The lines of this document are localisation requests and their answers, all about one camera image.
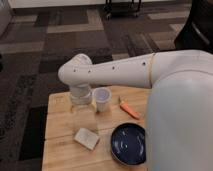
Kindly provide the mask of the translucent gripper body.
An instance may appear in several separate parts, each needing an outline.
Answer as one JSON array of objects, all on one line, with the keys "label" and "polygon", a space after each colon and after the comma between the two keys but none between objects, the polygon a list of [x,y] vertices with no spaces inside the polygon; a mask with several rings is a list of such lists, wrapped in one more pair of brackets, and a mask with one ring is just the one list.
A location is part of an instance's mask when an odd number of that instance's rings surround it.
[{"label": "translucent gripper body", "polygon": [[97,112],[97,108],[96,105],[94,104],[91,93],[82,97],[75,97],[71,95],[70,100],[72,103],[72,111],[74,112],[77,112],[80,109],[92,110],[94,113]]}]

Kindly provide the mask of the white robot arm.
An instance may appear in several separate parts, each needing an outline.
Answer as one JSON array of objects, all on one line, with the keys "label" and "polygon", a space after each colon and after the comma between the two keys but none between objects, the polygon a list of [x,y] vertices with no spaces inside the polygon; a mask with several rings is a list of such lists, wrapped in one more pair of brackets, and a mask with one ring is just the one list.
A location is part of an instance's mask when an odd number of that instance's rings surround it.
[{"label": "white robot arm", "polygon": [[213,171],[213,54],[178,50],[100,64],[78,54],[58,77],[77,101],[91,84],[148,89],[148,170]]}]

